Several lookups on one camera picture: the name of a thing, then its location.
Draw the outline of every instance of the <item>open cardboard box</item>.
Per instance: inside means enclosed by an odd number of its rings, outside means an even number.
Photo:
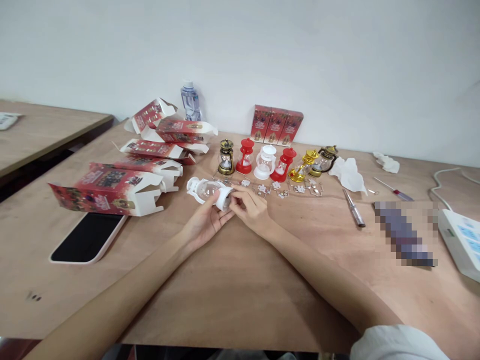
[[[166,192],[162,179],[151,172],[94,166],[72,187],[48,184],[66,209],[140,217],[164,209],[156,204]]]
[[[171,159],[182,165],[196,164],[195,158],[192,154],[180,146],[171,143],[131,139],[120,148],[120,151],[126,154]]]
[[[148,128],[149,124],[154,121],[168,117],[175,117],[177,120],[182,120],[183,118],[178,114],[178,110],[179,109],[175,105],[163,100],[161,97],[157,97],[131,118],[126,120],[123,128],[129,132],[141,134],[142,131],[145,128]]]
[[[135,170],[160,175],[165,183],[166,192],[179,190],[178,186],[174,186],[174,183],[184,173],[182,165],[175,160],[134,154],[128,155],[113,164],[91,162],[90,168],[94,167]]]
[[[218,130],[204,121],[186,121],[179,109],[157,97],[125,121],[127,131],[140,134],[144,140],[157,143],[177,143],[194,154],[206,154],[208,140]]]

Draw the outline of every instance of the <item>stack of boxes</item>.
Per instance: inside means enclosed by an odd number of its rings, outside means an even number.
[[[256,143],[290,147],[303,119],[299,111],[255,105],[250,138]]]

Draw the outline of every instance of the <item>printed packaging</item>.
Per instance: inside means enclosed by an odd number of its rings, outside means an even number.
[[[263,143],[269,125],[272,108],[270,106],[255,105],[250,139],[256,143]]]
[[[166,143],[207,144],[217,136],[217,128],[205,121],[186,121],[167,118],[154,122],[155,132]]]
[[[288,117],[283,126],[283,130],[281,131],[277,145],[285,147],[292,146],[292,141],[294,140],[303,119],[304,114],[300,111],[288,110]]]
[[[122,153],[145,155],[162,159],[171,159],[182,165],[195,165],[195,158],[187,150],[178,145],[164,142],[153,142],[131,139],[120,148]]]
[[[151,172],[94,166],[73,187],[49,183],[61,207],[100,214],[144,216],[162,211],[162,176]]]
[[[157,97],[147,106],[125,121],[127,131],[140,134],[141,138],[156,143],[187,143],[184,146],[195,154],[206,154],[210,138],[218,135],[218,130],[204,121],[186,121],[179,109]]]
[[[149,127],[152,122],[176,116],[177,112],[178,108],[175,105],[166,102],[161,97],[157,97],[131,118],[126,120],[123,127],[129,132],[141,134],[142,131]]]
[[[113,164],[91,162],[90,168],[94,167],[134,170],[161,175],[167,193],[179,190],[174,183],[184,172],[182,165],[175,160],[133,154]]]
[[[268,122],[265,139],[263,140],[265,144],[276,145],[279,142],[280,135],[288,117],[288,110],[277,107],[271,108],[270,121]]]

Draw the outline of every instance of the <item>forearm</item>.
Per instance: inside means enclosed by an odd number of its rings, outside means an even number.
[[[101,359],[192,253],[178,234],[50,333],[26,359]]]
[[[402,324],[395,313],[359,279],[274,223],[260,234],[330,305],[363,334],[375,325]]]

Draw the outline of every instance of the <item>red lantern base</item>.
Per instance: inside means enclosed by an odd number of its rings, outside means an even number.
[[[285,181],[285,179],[287,178],[287,173],[288,171],[285,170],[285,172],[280,175],[278,172],[276,172],[275,170],[270,174],[270,178],[273,180],[273,181],[276,181],[276,182],[279,182],[279,183],[283,183]]]
[[[247,175],[252,171],[252,164],[243,166],[239,161],[236,163],[235,170],[238,171],[240,174]]]

